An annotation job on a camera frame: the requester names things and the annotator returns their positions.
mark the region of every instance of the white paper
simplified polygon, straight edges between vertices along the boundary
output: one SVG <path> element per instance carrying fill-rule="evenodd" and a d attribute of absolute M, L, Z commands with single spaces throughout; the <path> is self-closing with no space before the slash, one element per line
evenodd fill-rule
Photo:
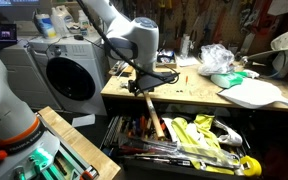
<path fill-rule="evenodd" d="M 92 125 L 94 123 L 95 123 L 95 115 L 91 114 L 87 116 L 73 118 L 72 126 L 79 127 L 79 126 Z"/>
<path fill-rule="evenodd" d="M 188 56 L 187 58 L 185 59 L 182 59 L 180 56 L 177 56 L 176 57 L 176 63 L 181 66 L 181 67 L 184 67 L 184 66 L 192 66 L 194 64 L 197 64 L 197 60 L 195 57 L 193 56 Z"/>
<path fill-rule="evenodd" d="M 288 0 L 273 0 L 267 13 L 273 16 L 288 13 Z"/>

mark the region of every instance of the washing machine door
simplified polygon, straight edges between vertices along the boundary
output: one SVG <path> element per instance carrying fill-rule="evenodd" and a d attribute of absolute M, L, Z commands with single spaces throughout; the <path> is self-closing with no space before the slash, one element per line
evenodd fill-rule
<path fill-rule="evenodd" d="M 69 99 L 83 101 L 92 98 L 95 83 L 80 64 L 63 57 L 49 60 L 46 75 L 53 87 Z"/>

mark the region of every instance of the wooden board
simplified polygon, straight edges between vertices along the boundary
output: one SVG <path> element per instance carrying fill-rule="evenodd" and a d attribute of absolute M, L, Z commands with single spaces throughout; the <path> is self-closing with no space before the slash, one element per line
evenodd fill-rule
<path fill-rule="evenodd" d="M 213 106 L 213 107 L 235 107 L 240 106 L 229 102 L 223 97 L 217 95 L 222 88 L 213 84 L 209 77 L 204 77 L 198 74 L 198 67 L 201 64 L 188 67 L 178 67 L 176 71 L 180 72 L 179 80 L 176 84 L 165 84 L 155 88 L 154 92 L 150 92 L 150 97 L 154 101 L 167 102 L 167 103 L 180 103 L 199 106 Z M 156 71 L 167 71 L 166 69 L 156 69 Z M 101 94 L 103 97 L 108 98 L 127 98 L 127 99 L 140 99 L 144 101 L 144 97 L 140 94 L 134 97 L 127 89 L 121 88 L 121 83 L 127 83 L 129 79 L 135 79 L 135 76 L 130 78 L 112 77 Z M 265 80 L 271 82 L 281 89 L 284 97 L 288 98 L 288 75 L 282 80 Z M 273 103 L 262 109 L 282 110 L 288 111 L 288 106 L 281 103 Z"/>
<path fill-rule="evenodd" d="M 90 165 L 99 172 L 99 180 L 113 179 L 120 167 L 50 107 L 38 112 L 45 121 Z"/>

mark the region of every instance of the tool drawer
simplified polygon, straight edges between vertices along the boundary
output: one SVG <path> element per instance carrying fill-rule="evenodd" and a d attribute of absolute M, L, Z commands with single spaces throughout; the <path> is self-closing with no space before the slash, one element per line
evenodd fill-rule
<path fill-rule="evenodd" d="M 169 179 L 175 179 L 178 177 L 188 178 L 211 178 L 211 179 L 245 179 L 245 176 L 228 175 L 217 172 L 209 172 L 206 170 L 197 170 L 190 165 L 178 165 L 167 163 L 164 159 L 154 159 L 149 156 L 147 157 L 133 157 L 136 153 L 123 154 L 121 153 L 121 143 L 118 142 L 119 137 L 117 136 L 119 131 L 123 129 L 123 123 L 125 119 L 136 119 L 141 116 L 149 117 L 145 102 L 138 100 L 125 100 L 119 101 L 118 103 L 112 103 L 112 99 L 106 99 L 109 109 L 109 114 L 112 116 L 111 124 L 108 127 L 107 134 L 102 143 L 101 149 L 106 152 L 114 161 L 120 163 L 124 167 L 125 172 L 128 174 L 134 174 L 135 172 L 141 172 L 141 179 L 144 177 L 149 178 L 152 174 L 158 176 L 169 177 Z M 179 112 L 180 108 L 184 105 L 172 106 L 167 103 L 154 103 L 159 117 L 165 113 L 173 113 L 174 116 L 182 116 L 184 119 L 191 121 L 196 117 L 195 113 L 183 113 Z M 200 112 L 205 114 L 213 115 L 215 111 L 219 111 L 216 107 L 196 107 Z M 276 112 L 276 111 L 265 111 L 265 110 L 249 110 L 249 109 L 238 109 L 238 108 L 219 108 L 222 111 L 219 114 L 230 115 L 229 117 L 220 117 L 222 120 L 237 132 L 243 139 L 243 144 L 239 148 L 231 147 L 228 145 L 222 145 L 221 148 L 230 152 L 235 153 L 240 159 L 243 156 L 250 156 L 256 159 L 262 168 L 262 175 L 264 179 L 273 178 L 275 179 L 278 168 L 282 164 L 277 162 L 273 157 L 280 159 L 285 158 L 284 156 L 288 152 L 288 112 Z M 221 133 L 219 130 L 211 131 L 219 137 Z"/>

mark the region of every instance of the green object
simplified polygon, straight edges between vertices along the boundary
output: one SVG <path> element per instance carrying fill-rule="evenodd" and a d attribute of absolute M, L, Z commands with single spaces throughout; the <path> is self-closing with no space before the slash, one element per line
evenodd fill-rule
<path fill-rule="evenodd" d="M 230 88 L 234 85 L 242 84 L 243 77 L 246 77 L 247 73 L 237 72 L 230 74 L 214 74 L 211 76 L 211 81 L 222 88 Z"/>

